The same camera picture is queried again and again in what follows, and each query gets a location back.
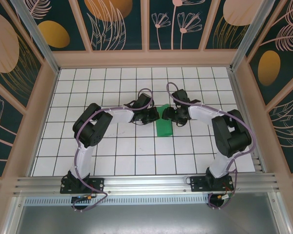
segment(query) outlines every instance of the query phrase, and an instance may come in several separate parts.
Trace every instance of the mounting plate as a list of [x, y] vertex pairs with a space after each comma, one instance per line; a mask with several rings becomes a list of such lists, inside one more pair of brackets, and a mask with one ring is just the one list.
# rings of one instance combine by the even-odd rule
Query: mounting plate
[[[226, 177], [226, 180], [223, 181], [225, 185], [233, 190], [233, 181], [232, 177], [228, 175]], [[191, 191], [192, 192], [212, 192], [212, 191], [226, 191], [226, 187], [224, 185], [218, 186], [218, 187], [213, 187], [211, 188], [206, 180], [206, 177], [203, 176], [191, 176], [190, 177], [190, 185], [191, 185]]]
[[[93, 188], [103, 191], [104, 188], [104, 179], [103, 178], [89, 178], [87, 184], [92, 185]], [[90, 194], [91, 189], [85, 187], [80, 189], [76, 186], [73, 186], [71, 180], [68, 178], [62, 179], [60, 194]]]

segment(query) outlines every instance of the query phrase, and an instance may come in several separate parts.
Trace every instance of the white grid surface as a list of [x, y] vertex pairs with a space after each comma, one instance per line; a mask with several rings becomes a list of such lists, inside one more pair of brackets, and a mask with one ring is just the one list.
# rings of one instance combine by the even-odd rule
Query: white grid surface
[[[77, 143], [72, 126], [87, 106], [119, 106], [136, 99], [142, 88], [153, 90], [155, 105], [174, 105], [166, 92], [172, 81], [189, 98], [229, 111], [236, 102], [225, 67], [62, 69], [32, 176], [63, 176], [70, 169]], [[173, 136], [157, 137], [156, 124], [110, 125], [95, 148], [91, 175], [173, 175], [205, 173], [217, 152], [212, 128], [198, 120], [184, 127], [173, 123]], [[251, 155], [231, 167], [254, 172]]]

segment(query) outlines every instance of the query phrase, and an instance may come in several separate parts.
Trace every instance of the enclosure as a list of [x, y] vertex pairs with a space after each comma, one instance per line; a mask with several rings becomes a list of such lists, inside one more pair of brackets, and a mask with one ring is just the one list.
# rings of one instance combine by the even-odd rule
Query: enclosure
[[[254, 132], [255, 149], [229, 169], [232, 203], [210, 209], [187, 183], [217, 155], [212, 126], [172, 123], [162, 137], [156, 122], [118, 123], [89, 165], [108, 196], [74, 213], [60, 188], [76, 120], [143, 88], [155, 107], [174, 106], [168, 82], [239, 110]], [[293, 233], [293, 0], [0, 0], [0, 233], [133, 230]]]

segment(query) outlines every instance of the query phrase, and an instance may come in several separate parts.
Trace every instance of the white arm segment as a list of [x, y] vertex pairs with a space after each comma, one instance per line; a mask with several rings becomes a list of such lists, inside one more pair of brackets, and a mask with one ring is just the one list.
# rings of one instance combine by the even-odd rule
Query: white arm segment
[[[203, 123], [208, 124], [209, 126], [212, 126], [211, 120], [213, 118], [215, 118], [216, 116], [223, 115], [216, 111], [212, 111], [210, 109], [200, 106], [190, 106], [188, 108], [188, 111], [191, 119], [198, 119], [199, 121], [202, 121]], [[226, 169], [231, 160], [232, 158], [228, 158], [222, 155], [220, 152], [217, 152], [215, 160], [209, 167], [209, 170], [212, 173], [212, 175], [215, 178], [220, 178], [226, 175], [228, 173]]]
[[[113, 119], [110, 124], [115, 123], [129, 123], [133, 118], [133, 111], [130, 110], [109, 110], [106, 111], [109, 114], [113, 116]], [[77, 168], [80, 177], [83, 179], [85, 178], [89, 172], [90, 172], [90, 164], [91, 164], [91, 157], [95, 146], [89, 146], [88, 148], [85, 148], [84, 145], [81, 143], [81, 147], [79, 149], [78, 155], [77, 155]], [[75, 166], [73, 166], [70, 169], [72, 175], [77, 178]]]

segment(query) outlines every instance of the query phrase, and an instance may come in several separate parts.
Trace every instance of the green object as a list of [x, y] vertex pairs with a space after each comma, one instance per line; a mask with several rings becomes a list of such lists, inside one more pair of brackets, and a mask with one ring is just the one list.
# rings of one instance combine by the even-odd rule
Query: green object
[[157, 111], [160, 114], [160, 119], [156, 121], [156, 132], [158, 137], [168, 137], [172, 135], [172, 124], [171, 120], [162, 119], [163, 111], [169, 107], [168, 104], [157, 107]]

